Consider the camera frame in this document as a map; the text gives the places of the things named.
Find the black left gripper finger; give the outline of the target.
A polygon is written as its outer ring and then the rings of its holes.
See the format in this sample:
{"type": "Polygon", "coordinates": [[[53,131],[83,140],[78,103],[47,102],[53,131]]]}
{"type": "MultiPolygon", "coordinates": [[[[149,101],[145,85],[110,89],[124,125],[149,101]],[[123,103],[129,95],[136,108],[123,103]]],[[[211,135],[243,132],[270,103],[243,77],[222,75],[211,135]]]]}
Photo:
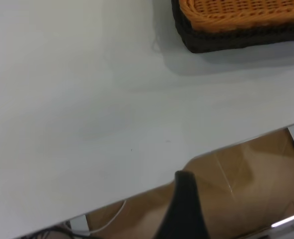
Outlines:
{"type": "Polygon", "coordinates": [[[210,238],[193,173],[175,172],[174,194],[164,219],[156,232],[157,239],[210,238]]]}

